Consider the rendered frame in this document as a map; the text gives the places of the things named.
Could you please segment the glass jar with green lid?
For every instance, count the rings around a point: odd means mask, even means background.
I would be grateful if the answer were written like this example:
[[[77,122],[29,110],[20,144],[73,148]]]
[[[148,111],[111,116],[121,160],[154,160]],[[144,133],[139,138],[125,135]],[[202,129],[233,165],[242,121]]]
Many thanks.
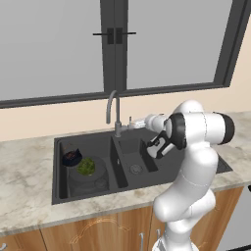
[[[105,162],[98,157],[85,157],[69,169],[69,190],[72,197],[103,192],[109,189],[109,175]]]

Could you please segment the black double sink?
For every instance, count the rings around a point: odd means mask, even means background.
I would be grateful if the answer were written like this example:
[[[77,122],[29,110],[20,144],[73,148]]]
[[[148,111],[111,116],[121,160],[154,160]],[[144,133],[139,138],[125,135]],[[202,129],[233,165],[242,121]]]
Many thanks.
[[[160,160],[150,157],[146,145],[155,136],[154,132],[141,128],[126,131],[121,137],[115,137],[112,131],[105,131],[56,138],[52,202],[66,203],[174,181],[184,158],[184,152],[174,148]],[[82,159],[93,156],[105,162],[109,175],[107,191],[74,197],[70,195],[69,169],[73,167],[64,166],[62,157],[77,148]]]

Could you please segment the wooden cupboard door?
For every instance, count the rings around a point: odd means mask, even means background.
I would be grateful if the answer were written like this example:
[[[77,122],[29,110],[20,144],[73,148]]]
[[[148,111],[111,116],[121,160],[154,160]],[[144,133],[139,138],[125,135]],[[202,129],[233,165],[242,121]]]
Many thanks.
[[[243,186],[216,191],[216,207],[193,228],[190,238],[199,251],[217,251]]]
[[[0,237],[0,247],[3,243],[7,244],[3,251],[47,251],[39,230]]]
[[[41,231],[47,251],[147,251],[152,208],[52,226]]]

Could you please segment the dark framed window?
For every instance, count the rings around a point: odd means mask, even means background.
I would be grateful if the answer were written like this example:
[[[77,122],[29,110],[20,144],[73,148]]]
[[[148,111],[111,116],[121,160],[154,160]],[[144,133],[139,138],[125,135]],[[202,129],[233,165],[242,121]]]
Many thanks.
[[[0,109],[226,88],[250,16],[251,0],[0,0]],[[112,45],[93,36],[108,27]]]

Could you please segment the grey curved tap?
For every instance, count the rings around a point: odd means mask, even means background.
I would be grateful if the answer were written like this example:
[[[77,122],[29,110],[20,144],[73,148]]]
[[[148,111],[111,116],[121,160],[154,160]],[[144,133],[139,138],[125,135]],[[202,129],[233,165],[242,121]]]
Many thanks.
[[[111,122],[111,108],[113,100],[116,100],[116,121],[115,121],[115,137],[120,137],[122,133],[129,130],[128,125],[122,125],[120,120],[120,97],[116,90],[113,90],[109,96],[106,108],[106,124]]]

